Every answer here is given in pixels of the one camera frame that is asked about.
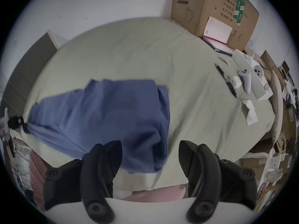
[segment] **bed sheet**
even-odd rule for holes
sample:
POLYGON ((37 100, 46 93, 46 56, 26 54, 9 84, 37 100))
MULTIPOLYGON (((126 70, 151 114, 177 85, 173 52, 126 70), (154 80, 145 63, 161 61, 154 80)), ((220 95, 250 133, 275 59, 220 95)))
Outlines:
MULTIPOLYGON (((238 98, 230 93, 215 68, 228 76, 239 68, 219 59, 203 40, 174 21, 139 18, 118 21, 92 29, 71 40, 51 58, 36 80, 24 110, 27 121, 32 105, 44 97, 84 88, 90 79, 153 79, 166 85, 170 100, 168 159, 156 174, 128 174, 119 170, 114 188, 124 191, 152 190, 187 183, 179 161, 181 140, 207 144, 220 158, 236 161, 247 153, 273 124, 275 115, 268 100, 257 101, 243 88, 238 98), (258 122, 247 126, 247 108, 252 100, 258 122)), ((73 158, 42 144, 23 130, 26 143, 53 167, 73 158)))

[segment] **clutter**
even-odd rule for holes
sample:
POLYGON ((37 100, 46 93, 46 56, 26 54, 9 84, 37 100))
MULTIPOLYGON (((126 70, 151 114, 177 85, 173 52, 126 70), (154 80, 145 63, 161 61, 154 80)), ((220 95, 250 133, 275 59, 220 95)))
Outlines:
POLYGON ((242 81, 237 76, 230 77, 229 81, 235 89, 239 89, 242 86, 242 81))
POLYGON ((239 50, 235 50, 232 59, 241 70, 247 70, 251 74, 251 89, 257 100, 269 99, 273 92, 264 76, 259 76, 254 71, 253 67, 258 63, 252 57, 244 54, 239 50))
POLYGON ((96 144, 120 140, 123 169, 156 173, 166 162, 169 122, 166 86, 153 80, 91 80, 84 90, 35 104, 23 129, 79 159, 96 144))
POLYGON ((272 72, 272 71, 275 72, 275 74, 277 75, 277 77, 279 79, 281 89, 283 90, 284 87, 286 86, 285 79, 282 76, 279 69, 277 68, 277 66, 275 65, 274 61, 272 60, 272 58, 269 55, 269 53, 267 52, 267 50, 264 51, 264 53, 261 55, 260 58, 263 60, 264 64, 267 66, 267 68, 270 72, 272 72))
POLYGON ((210 16, 232 27, 227 45, 243 50, 259 13, 248 0, 173 0, 171 18, 196 36, 205 35, 210 16))
POLYGON ((290 81, 285 80, 286 86, 283 88, 282 97, 286 101, 288 97, 291 98, 291 104, 296 108, 296 99, 292 92, 292 84, 290 81))
POLYGON ((239 71, 238 75, 244 80, 244 90, 246 94, 251 91, 251 74, 245 69, 244 71, 239 71))
POLYGON ((247 125, 249 126, 256 123, 258 119, 252 101, 243 100, 242 103, 244 103, 249 110, 246 118, 247 125))

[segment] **pen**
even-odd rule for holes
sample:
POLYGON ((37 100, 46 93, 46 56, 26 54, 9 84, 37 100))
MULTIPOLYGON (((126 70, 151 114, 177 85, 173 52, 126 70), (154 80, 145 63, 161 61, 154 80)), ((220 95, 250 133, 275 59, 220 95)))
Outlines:
POLYGON ((223 79, 225 80, 230 92, 234 95, 234 97, 237 98, 237 93, 235 92, 235 89, 234 89, 233 85, 229 82, 229 79, 227 78, 227 76, 225 75, 223 70, 216 63, 215 63, 215 66, 216 66, 217 70, 219 71, 219 73, 222 75, 223 79))

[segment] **papers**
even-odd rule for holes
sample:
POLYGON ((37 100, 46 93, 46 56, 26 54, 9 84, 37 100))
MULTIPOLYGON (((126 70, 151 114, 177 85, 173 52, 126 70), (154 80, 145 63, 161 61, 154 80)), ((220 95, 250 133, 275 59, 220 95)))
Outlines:
POLYGON ((204 36, 226 44, 232 29, 224 22, 210 16, 204 30, 204 36))
POLYGON ((249 110, 249 112, 247 114, 247 118, 246 118, 247 125, 249 126, 249 125, 252 125, 252 124, 258 122, 257 115, 256 115, 252 101, 251 100, 243 100, 242 102, 246 105, 246 107, 249 110))
POLYGON ((264 177, 265 177, 265 175, 266 175, 266 173, 268 171, 268 167, 269 167, 270 161, 271 161, 271 159, 272 159, 272 157, 273 157, 274 154, 275 154, 275 149, 271 148, 271 150, 269 152, 269 155, 268 155, 268 158, 267 158, 267 162, 265 164, 265 168, 264 168, 263 173, 262 173, 262 177, 261 177, 260 183, 259 183, 259 185, 257 187, 257 191, 260 190, 260 187, 264 183, 264 177))
POLYGON ((282 168, 275 171, 266 172, 264 182, 276 182, 282 177, 282 168))
POLYGON ((280 158, 281 158, 281 155, 271 158, 269 167, 268 167, 268 171, 274 171, 274 170, 278 169, 279 164, 280 164, 280 158))
POLYGON ((204 29, 203 39, 217 52, 232 55, 234 52, 227 45, 227 39, 233 28, 214 17, 209 17, 204 29))
POLYGON ((246 153, 241 159, 249 159, 249 158, 255 158, 255 159, 261 159, 265 158, 267 160, 268 154, 267 153, 246 153))

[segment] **white packaging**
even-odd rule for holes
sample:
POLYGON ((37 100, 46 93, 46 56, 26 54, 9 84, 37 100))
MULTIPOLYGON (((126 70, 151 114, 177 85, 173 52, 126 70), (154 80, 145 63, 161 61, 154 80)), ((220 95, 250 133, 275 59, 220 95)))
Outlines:
POLYGON ((258 62, 237 49, 232 55, 232 59, 239 66, 241 71, 248 70, 251 73, 251 89, 257 100, 269 99, 273 95, 266 78, 262 76, 260 79, 253 70, 255 65, 259 65, 258 62))

